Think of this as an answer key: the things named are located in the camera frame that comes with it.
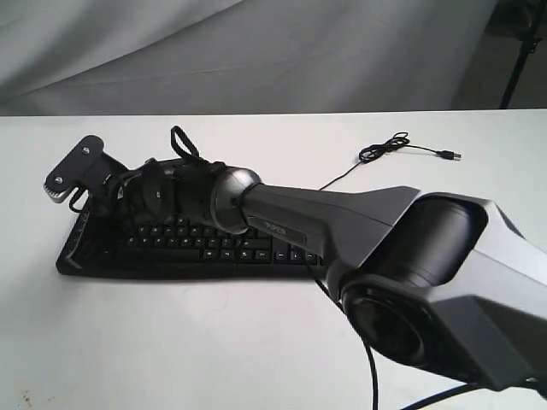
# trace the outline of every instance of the black strap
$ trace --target black strap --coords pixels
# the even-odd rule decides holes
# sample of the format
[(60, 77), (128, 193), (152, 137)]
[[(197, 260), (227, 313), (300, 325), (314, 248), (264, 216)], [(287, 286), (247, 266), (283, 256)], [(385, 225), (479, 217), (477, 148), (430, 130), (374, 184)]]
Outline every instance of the black strap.
[[(186, 152), (182, 147), (180, 147), (179, 143), (177, 142), (177, 138), (180, 139), (182, 145), (186, 149), (188, 149), (189, 152)], [(195, 161), (202, 159), (199, 156), (199, 151), (197, 150), (196, 145), (192, 143), (186, 133), (182, 131), (182, 128), (180, 128), (179, 126), (174, 126), (173, 128), (171, 128), (171, 148), (173, 148), (174, 152), (176, 152), (181, 158), (184, 158), (185, 160)]]

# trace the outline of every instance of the black keyboard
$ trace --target black keyboard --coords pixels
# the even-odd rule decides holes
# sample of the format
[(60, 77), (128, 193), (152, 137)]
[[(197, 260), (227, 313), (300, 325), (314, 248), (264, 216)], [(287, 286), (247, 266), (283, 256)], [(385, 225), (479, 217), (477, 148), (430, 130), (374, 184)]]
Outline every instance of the black keyboard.
[(62, 274), (94, 278), (310, 279), (304, 258), (325, 277), (321, 258), (254, 228), (231, 235), (174, 216), (166, 225), (139, 225), (127, 235), (83, 213), (56, 266)]

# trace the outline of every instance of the white fabric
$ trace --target white fabric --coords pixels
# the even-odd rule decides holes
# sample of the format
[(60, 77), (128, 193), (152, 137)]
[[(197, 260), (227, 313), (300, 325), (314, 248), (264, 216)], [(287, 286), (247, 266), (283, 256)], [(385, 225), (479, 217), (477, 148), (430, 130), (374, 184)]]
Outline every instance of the white fabric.
[[(79, 15), (84, 1), (78, 0), (80, 9), (68, 8), (96, 40), (82, 46), (63, 38), (66, 51), (49, 41), (53, 47), (48, 52), (43, 47), (41, 59), (33, 60), (29, 52), (27, 64), (17, 68), (20, 73), (14, 69), (8, 77), (0, 75), (0, 101), (20, 94), (0, 105), (0, 114), (446, 109), (496, 3), (245, 0), (188, 26), (236, 1), (186, 0), (181, 2), (185, 7), (177, 8), (173, 0), (162, 0), (172, 7), (156, 18), (149, 9), (161, 9), (158, 2), (118, 0), (109, 6), (87, 0), (95, 3), (88, 5), (95, 13)], [(197, 10), (198, 4), (208, 13)], [(93, 30), (92, 21), (100, 21), (105, 12), (109, 31)], [(185, 28), (148, 45), (177, 27)], [(143, 49), (123, 56), (139, 45)], [(114, 61), (21, 96), (108, 59)]]

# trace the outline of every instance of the white table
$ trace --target white table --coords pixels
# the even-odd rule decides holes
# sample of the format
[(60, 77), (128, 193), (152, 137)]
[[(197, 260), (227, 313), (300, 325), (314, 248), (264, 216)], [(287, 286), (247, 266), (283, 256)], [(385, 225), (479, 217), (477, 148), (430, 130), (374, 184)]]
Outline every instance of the white table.
[[(308, 188), (345, 171), (360, 148), (409, 131), (412, 143), (453, 149), (462, 162), (408, 149), (359, 167), (332, 189), (411, 185), (488, 197), (547, 250), (547, 110), (0, 118), (2, 410), (370, 407), (362, 345), (313, 284), (147, 284), (56, 272), (74, 215), (42, 192), (47, 173), (88, 133), (129, 167), (174, 157), (174, 124), (205, 158), (252, 168), (270, 184)], [(382, 409), (456, 385), (377, 358)], [(435, 408), (516, 406), (545, 402), (512, 389)]]

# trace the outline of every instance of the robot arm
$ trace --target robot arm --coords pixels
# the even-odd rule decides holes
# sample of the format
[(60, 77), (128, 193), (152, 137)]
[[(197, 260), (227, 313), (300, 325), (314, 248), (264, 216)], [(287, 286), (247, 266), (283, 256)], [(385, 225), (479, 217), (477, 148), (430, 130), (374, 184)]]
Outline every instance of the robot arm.
[(132, 171), (88, 136), (44, 188), (56, 202), (88, 190), (91, 212), (122, 229), (175, 213), (231, 233), (254, 226), (323, 257), (330, 297), (385, 357), (492, 390), (547, 381), (547, 255), (493, 202), (409, 187), (269, 186), (203, 160), (179, 132), (181, 159)]

